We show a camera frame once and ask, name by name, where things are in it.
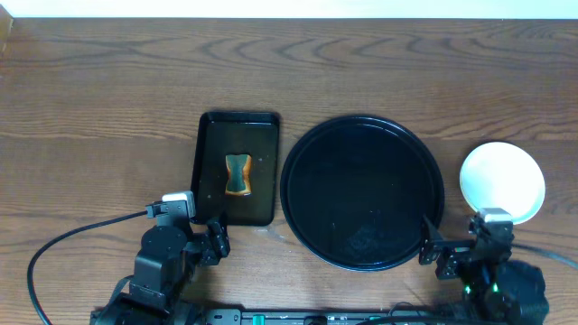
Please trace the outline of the orange green scrub sponge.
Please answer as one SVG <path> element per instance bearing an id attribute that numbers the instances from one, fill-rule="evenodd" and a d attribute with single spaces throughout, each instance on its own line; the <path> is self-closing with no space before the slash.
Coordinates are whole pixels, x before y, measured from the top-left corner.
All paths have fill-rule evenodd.
<path id="1" fill-rule="evenodd" d="M 228 180 L 225 194 L 229 196 L 248 196 L 252 194 L 250 172 L 252 157 L 249 154 L 228 154 L 226 157 Z"/>

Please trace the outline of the light blue plate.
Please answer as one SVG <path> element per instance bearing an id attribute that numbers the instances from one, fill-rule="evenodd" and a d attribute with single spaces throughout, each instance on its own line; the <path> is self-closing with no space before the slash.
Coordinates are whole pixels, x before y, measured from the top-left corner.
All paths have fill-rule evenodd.
<path id="1" fill-rule="evenodd" d="M 545 201 L 545 177 L 526 151 L 505 142 L 473 149 L 461 165 L 460 188 L 474 211 L 502 209 L 516 225 L 533 218 Z"/>

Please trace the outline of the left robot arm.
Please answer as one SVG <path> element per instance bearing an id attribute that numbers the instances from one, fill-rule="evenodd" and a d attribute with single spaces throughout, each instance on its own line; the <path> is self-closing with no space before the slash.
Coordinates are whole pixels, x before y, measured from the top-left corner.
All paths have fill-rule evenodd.
<path id="1" fill-rule="evenodd" d="M 228 217 L 221 211 L 205 222 L 205 232 L 195 233 L 190 208 L 186 200 L 157 201 L 146 207 L 156 225 L 141 239 L 134 273 L 117 283 L 103 309 L 91 312 L 91 325 L 206 322 L 203 309 L 185 302 L 182 292 L 197 267 L 218 265 L 228 256 Z"/>

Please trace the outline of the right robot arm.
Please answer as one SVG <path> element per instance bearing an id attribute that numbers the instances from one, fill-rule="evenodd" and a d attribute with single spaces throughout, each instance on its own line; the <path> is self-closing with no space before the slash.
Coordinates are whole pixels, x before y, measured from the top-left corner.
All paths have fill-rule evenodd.
<path id="1" fill-rule="evenodd" d="M 423 217 L 419 264 L 436 263 L 440 280 L 463 283 L 464 309 L 505 324 L 542 324 L 549 312 L 540 268 L 511 258 L 513 218 L 504 209 L 480 209 L 471 218 L 473 239 L 446 240 Z"/>

